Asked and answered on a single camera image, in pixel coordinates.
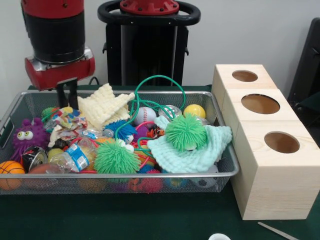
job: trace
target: blue toy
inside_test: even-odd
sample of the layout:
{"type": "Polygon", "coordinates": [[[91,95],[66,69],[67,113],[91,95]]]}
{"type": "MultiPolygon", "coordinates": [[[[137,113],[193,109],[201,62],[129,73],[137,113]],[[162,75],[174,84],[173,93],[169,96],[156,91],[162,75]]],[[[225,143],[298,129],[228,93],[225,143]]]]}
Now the blue toy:
{"type": "MultiPolygon", "coordinates": [[[[125,120],[119,120],[119,121],[110,123],[109,125],[106,125],[104,129],[112,130],[115,133],[116,130],[120,128],[122,125],[124,125],[125,123],[126,123],[125,120]]],[[[129,144],[134,139],[133,135],[137,134],[137,131],[132,125],[126,124],[119,129],[117,134],[118,134],[117,135],[118,139],[124,140],[126,144],[129,144]]]]}

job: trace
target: metal basket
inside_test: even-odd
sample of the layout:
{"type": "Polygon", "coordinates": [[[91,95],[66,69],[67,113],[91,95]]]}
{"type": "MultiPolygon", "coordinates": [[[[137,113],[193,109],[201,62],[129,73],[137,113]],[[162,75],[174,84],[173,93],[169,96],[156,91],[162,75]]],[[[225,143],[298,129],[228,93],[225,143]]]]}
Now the metal basket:
{"type": "MultiPolygon", "coordinates": [[[[116,95],[131,91],[114,91],[116,95]]],[[[87,97],[93,91],[79,91],[87,97]]],[[[201,105],[206,119],[215,126],[224,126],[216,98],[207,91],[186,91],[186,106],[201,105]]],[[[180,91],[140,91],[142,99],[161,105],[180,107],[180,91]]],[[[54,91],[25,91],[16,96],[0,122],[0,163],[10,160],[14,152],[12,141],[23,119],[41,116],[43,109],[57,106],[54,91]]],[[[222,191],[231,176],[239,171],[238,160],[230,143],[217,164],[219,173],[160,173],[160,174],[0,174],[1,183],[12,186],[0,189],[2,195],[87,194],[87,193],[195,193],[222,191]]]]}

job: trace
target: wooden block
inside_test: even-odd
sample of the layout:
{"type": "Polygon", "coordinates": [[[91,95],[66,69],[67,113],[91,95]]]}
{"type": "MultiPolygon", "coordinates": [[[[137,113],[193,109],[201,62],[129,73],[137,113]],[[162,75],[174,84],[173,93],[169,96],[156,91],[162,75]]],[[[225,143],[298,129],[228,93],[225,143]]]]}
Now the wooden block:
{"type": "Polygon", "coordinates": [[[244,220],[306,219],[320,189],[320,150],[300,121],[242,121],[231,179],[244,220]]]}
{"type": "Polygon", "coordinates": [[[262,65],[218,64],[214,69],[212,93],[220,109],[226,89],[277,89],[277,86],[262,65]]]}
{"type": "Polygon", "coordinates": [[[227,89],[221,112],[233,144],[241,121],[299,121],[278,89],[227,89]]]}

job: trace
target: orange basketball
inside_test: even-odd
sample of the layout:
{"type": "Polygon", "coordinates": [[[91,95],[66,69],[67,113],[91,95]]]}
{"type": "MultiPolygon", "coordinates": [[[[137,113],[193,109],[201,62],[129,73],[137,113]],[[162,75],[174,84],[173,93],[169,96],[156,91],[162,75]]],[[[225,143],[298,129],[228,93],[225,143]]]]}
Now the orange basketball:
{"type": "MultiPolygon", "coordinates": [[[[16,161],[5,161],[0,164],[0,174],[24,174],[24,167],[16,161]]],[[[0,189],[14,190],[20,187],[21,179],[0,178],[0,189]]]]}

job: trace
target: circular hole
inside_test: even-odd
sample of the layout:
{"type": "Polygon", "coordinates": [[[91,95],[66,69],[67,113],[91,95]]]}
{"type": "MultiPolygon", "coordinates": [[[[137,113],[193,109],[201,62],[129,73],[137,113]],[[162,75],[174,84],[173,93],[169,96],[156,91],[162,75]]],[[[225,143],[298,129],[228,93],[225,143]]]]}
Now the circular hole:
{"type": "Polygon", "coordinates": [[[300,148],[298,140],[285,132],[270,132],[264,136],[264,141],[271,149],[283,154],[295,153],[300,148]]]}
{"type": "Polygon", "coordinates": [[[249,94],[241,99],[242,105],[257,114],[274,114],[280,110],[279,103],[262,94],[249,94]]]}
{"type": "Polygon", "coordinates": [[[244,70],[234,71],[232,73],[232,77],[234,77],[235,79],[241,82],[248,82],[248,83],[254,82],[255,80],[258,79],[258,76],[252,71],[244,71],[244,70]]]}

